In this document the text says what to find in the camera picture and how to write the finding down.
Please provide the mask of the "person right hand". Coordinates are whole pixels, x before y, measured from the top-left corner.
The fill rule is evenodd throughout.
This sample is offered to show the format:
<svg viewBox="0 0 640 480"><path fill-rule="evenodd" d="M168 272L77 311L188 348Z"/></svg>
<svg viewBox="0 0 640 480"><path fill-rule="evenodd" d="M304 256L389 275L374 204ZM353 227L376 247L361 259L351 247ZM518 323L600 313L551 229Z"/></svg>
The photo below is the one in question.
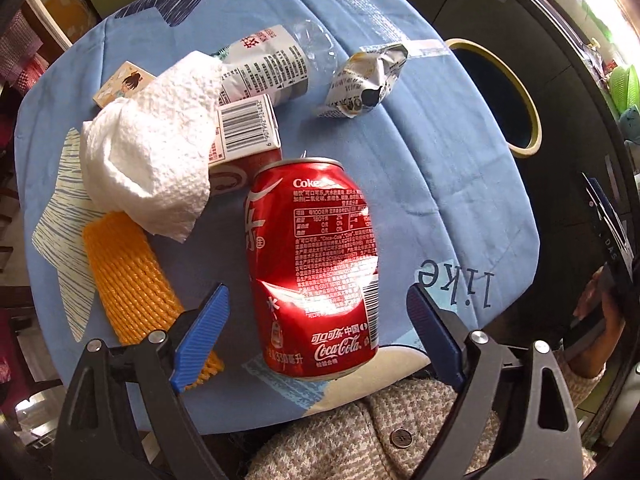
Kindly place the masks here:
<svg viewBox="0 0 640 480"><path fill-rule="evenodd" d="M574 310L577 324L564 339L564 358L582 378L595 378L612 356L622 336L625 320L612 293L608 266L592 274Z"/></svg>

